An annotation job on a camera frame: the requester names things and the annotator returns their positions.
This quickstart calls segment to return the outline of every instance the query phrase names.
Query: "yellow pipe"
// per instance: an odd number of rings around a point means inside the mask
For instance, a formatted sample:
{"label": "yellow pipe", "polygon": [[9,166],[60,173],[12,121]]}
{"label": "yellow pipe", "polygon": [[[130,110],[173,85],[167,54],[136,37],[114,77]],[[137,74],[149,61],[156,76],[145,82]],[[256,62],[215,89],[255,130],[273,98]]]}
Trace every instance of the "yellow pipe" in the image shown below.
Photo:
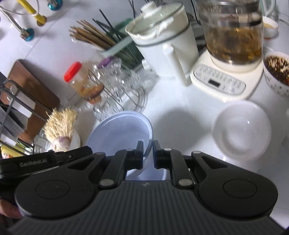
{"label": "yellow pipe", "polygon": [[[30,14],[36,13],[36,10],[26,0],[16,0],[16,1],[19,2],[28,11],[28,13]],[[47,21],[46,17],[40,14],[37,14],[34,17],[41,25],[44,25]]]}

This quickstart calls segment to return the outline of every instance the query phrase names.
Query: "red lid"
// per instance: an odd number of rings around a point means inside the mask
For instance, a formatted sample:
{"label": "red lid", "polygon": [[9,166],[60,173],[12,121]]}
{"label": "red lid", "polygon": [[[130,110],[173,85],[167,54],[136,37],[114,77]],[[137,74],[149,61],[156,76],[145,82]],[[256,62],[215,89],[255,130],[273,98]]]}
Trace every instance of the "red lid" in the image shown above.
{"label": "red lid", "polygon": [[74,62],[63,75],[64,81],[70,82],[70,80],[73,79],[73,77],[78,73],[81,67],[82,64],[79,61]]}

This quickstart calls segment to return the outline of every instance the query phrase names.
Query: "purple lid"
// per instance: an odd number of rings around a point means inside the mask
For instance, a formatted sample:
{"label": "purple lid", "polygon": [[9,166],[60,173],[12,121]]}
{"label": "purple lid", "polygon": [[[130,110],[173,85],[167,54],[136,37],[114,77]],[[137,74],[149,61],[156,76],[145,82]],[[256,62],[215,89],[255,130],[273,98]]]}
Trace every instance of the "purple lid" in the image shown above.
{"label": "purple lid", "polygon": [[113,59],[114,59],[114,58],[113,58],[112,56],[105,58],[104,60],[102,60],[102,61],[98,64],[97,68],[98,68],[98,69],[102,69],[102,68],[106,67]]}

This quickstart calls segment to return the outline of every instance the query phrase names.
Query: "black power cord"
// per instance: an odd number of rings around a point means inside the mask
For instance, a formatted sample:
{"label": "black power cord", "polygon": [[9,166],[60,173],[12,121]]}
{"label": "black power cord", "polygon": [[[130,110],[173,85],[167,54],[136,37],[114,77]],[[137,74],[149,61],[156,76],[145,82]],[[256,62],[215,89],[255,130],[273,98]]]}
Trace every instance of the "black power cord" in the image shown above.
{"label": "black power cord", "polygon": [[193,6],[193,9],[194,9],[194,14],[195,14],[195,17],[196,17],[196,21],[197,21],[197,23],[198,23],[199,25],[201,25],[200,21],[199,21],[198,18],[197,18],[196,9],[195,9],[195,6],[194,6],[194,4],[193,4],[193,1],[192,1],[192,0],[190,0],[190,1],[191,1],[192,6]]}

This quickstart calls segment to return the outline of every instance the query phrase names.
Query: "patterned bowl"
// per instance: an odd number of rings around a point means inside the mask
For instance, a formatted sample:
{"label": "patterned bowl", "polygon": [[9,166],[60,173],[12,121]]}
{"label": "patterned bowl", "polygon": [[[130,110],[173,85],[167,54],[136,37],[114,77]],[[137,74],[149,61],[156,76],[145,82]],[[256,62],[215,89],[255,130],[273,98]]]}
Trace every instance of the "patterned bowl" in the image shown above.
{"label": "patterned bowl", "polygon": [[263,65],[264,65],[264,74],[266,78],[266,82],[268,86],[278,93],[281,96],[289,96],[289,86],[283,84],[282,82],[278,81],[269,71],[265,64],[265,59],[269,56],[279,56],[285,58],[287,61],[289,61],[289,55],[282,53],[282,52],[268,52],[264,56]]}

